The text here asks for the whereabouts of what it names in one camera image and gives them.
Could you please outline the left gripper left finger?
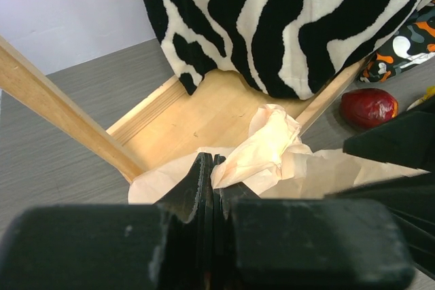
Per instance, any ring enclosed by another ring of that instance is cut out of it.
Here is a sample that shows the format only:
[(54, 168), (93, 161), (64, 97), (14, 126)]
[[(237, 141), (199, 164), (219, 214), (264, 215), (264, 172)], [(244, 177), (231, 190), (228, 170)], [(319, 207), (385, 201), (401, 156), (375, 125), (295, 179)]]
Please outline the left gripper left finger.
[(1, 241), (2, 289), (206, 289), (213, 250), (209, 175), (199, 154), (155, 204), (29, 209)]

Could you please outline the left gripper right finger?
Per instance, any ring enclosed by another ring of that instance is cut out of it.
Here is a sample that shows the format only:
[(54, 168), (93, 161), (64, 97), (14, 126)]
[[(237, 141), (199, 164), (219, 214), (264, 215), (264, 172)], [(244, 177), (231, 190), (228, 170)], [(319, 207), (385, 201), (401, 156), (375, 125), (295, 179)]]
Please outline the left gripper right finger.
[(394, 218), (367, 199), (261, 199), (214, 187), (214, 289), (405, 289), (415, 269)]

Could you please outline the banana print plastic bag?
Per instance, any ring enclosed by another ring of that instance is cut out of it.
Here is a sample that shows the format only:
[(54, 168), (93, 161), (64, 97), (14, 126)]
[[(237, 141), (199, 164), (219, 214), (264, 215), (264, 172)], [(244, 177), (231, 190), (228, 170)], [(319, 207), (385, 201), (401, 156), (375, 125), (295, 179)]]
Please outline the banana print plastic bag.
[(358, 158), (340, 149), (313, 152), (300, 140), (300, 131), (300, 124), (283, 107), (263, 105), (252, 117), (248, 138), (238, 147), (200, 147), (143, 173), (130, 185), (128, 202), (157, 202), (181, 182), (201, 152), (225, 157), (212, 170), (212, 188), (227, 190), (242, 182), (262, 198), (323, 198), (366, 183), (424, 172)]

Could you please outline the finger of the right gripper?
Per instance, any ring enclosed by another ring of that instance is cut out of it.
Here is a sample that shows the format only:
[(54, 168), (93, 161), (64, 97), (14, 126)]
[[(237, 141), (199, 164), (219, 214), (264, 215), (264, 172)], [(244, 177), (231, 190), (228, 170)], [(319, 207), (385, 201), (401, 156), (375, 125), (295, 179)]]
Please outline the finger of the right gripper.
[(434, 173), (332, 192), (329, 283), (411, 283), (434, 276)]
[(434, 169), (434, 99), (343, 143), (343, 152), (374, 160)]

